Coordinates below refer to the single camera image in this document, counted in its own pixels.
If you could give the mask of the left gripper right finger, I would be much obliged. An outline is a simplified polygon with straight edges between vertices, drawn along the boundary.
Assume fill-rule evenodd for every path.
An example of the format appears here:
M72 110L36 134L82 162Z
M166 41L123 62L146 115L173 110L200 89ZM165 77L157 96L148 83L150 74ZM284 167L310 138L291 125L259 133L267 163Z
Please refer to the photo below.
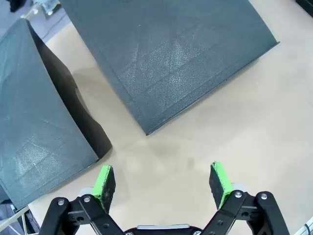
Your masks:
M288 235L278 204L269 191L255 196L235 189L220 162L210 166L209 185L217 211L201 231L202 235L226 235L237 220L247 223L253 235Z

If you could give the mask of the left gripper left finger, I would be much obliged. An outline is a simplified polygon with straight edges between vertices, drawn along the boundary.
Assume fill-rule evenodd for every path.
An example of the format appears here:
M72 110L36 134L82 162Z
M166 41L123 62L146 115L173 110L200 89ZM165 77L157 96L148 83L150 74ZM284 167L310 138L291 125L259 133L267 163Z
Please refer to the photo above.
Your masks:
M113 167L103 166L91 193L73 201L65 197L51 201L39 234L74 235L80 226L91 225L97 235L123 235L109 215L115 187Z

